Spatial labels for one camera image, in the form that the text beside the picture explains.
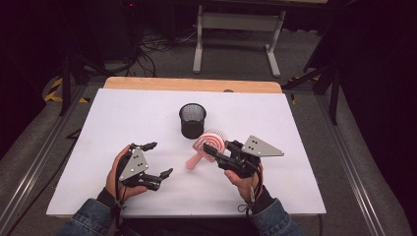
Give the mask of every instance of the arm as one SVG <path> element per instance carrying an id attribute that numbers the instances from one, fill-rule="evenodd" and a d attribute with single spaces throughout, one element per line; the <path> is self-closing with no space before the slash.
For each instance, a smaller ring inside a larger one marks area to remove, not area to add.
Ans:
<path id="1" fill-rule="evenodd" d="M 251 187 L 255 189 L 259 178 L 241 179 L 231 170 L 224 171 L 230 182 L 238 188 L 239 194 L 245 202 L 251 199 Z M 304 235 L 298 225 L 291 220 L 278 199 L 273 199 L 267 188 L 262 186 L 260 194 L 255 198 L 252 206 L 252 222 L 257 226 L 262 236 L 299 236 Z"/>
<path id="2" fill-rule="evenodd" d="M 112 210 L 116 207 L 116 168 L 120 158 L 127 153 L 128 150 L 129 146 L 126 146 L 114 159 L 112 168 L 107 175 L 106 185 L 98 195 L 97 200 L 87 200 L 73 217 L 65 223 L 57 235 L 107 234 L 108 229 L 113 223 Z M 119 185 L 121 185 L 119 196 L 124 195 L 123 202 L 130 197 L 144 193 L 147 190 L 144 186 L 127 188 L 121 183 Z"/>

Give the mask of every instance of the hand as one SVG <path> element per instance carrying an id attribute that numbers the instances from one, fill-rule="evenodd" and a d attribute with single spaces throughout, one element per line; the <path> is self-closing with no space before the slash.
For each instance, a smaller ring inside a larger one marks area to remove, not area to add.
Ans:
<path id="1" fill-rule="evenodd" d="M 120 158 L 129 151 L 129 147 L 130 146 L 126 146 L 116 156 L 116 158 L 114 159 L 114 162 L 113 162 L 113 166 L 111 167 L 111 170 L 110 170 L 110 172 L 107 175 L 107 181 L 105 183 L 105 189 L 114 198 L 116 198 L 116 183 L 115 183 L 115 178 L 116 178 L 117 164 L 119 163 Z M 124 198 L 123 198 L 122 202 L 126 202 L 126 200 L 128 200 L 130 197 L 133 197 L 135 195 L 139 195 L 139 194 L 144 193 L 144 192 L 146 192 L 148 190 L 148 188 L 145 187 L 145 186 L 137 186 L 135 188 L 128 188 L 128 187 L 124 186 L 120 182 L 119 182 L 119 186 L 121 187 L 121 188 L 119 188 L 119 197 L 122 198 L 123 195 L 124 195 Z"/>
<path id="2" fill-rule="evenodd" d="M 260 164 L 261 174 L 263 173 L 263 170 L 264 169 L 263 169 L 262 165 Z M 250 202 L 251 201 L 251 187 L 253 188 L 253 191 L 255 191 L 255 189 L 257 188 L 257 185 L 258 185 L 258 182 L 259 182 L 258 174 L 255 173 L 253 177 L 241 179 L 232 170 L 226 170 L 226 171 L 224 171 L 224 175 L 227 176 L 230 183 L 232 183 L 234 186 L 237 187 L 237 190 L 239 191 L 240 197 L 242 197 L 242 199 L 245 202 Z M 262 191 L 263 191 L 263 188 L 261 186 L 261 191 L 259 193 L 259 196 L 261 195 Z"/>

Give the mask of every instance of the white paper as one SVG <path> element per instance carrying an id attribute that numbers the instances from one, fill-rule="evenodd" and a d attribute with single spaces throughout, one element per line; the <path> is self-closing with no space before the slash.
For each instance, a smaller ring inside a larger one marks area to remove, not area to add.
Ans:
<path id="1" fill-rule="evenodd" d="M 179 109 L 196 102 L 207 111 L 205 129 L 223 131 L 229 141 L 245 143 L 250 135 L 283 150 L 264 157 L 264 179 L 270 194 L 291 214 L 325 213 L 309 159 L 287 99 L 278 93 L 100 89 L 67 163 L 48 215 L 74 214 L 88 198 L 96 198 L 114 157 L 126 145 L 157 142 L 146 151 L 147 174 L 173 168 L 157 192 L 133 197 L 125 217 L 242 215 L 235 186 L 216 162 L 202 159 L 194 170 L 185 162 L 196 152 L 181 134 Z"/>

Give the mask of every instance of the jacket sleeve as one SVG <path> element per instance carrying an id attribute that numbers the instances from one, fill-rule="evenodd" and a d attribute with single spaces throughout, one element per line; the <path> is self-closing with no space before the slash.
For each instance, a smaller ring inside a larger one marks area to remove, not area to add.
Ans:
<path id="1" fill-rule="evenodd" d="M 299 226 L 284 210 L 278 199 L 273 199 L 268 190 L 264 190 L 252 208 L 252 222 L 258 227 L 261 236 L 301 236 Z"/>
<path id="2" fill-rule="evenodd" d="M 111 209 L 97 200 L 89 199 L 57 235 L 106 235 L 112 222 Z"/>

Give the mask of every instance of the pencil cup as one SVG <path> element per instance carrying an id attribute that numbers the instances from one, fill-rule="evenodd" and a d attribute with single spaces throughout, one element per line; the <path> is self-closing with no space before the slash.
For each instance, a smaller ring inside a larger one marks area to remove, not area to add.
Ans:
<path id="1" fill-rule="evenodd" d="M 180 109 L 181 133 L 190 140 L 197 139 L 205 131 L 206 110 L 197 103 L 185 104 Z"/>

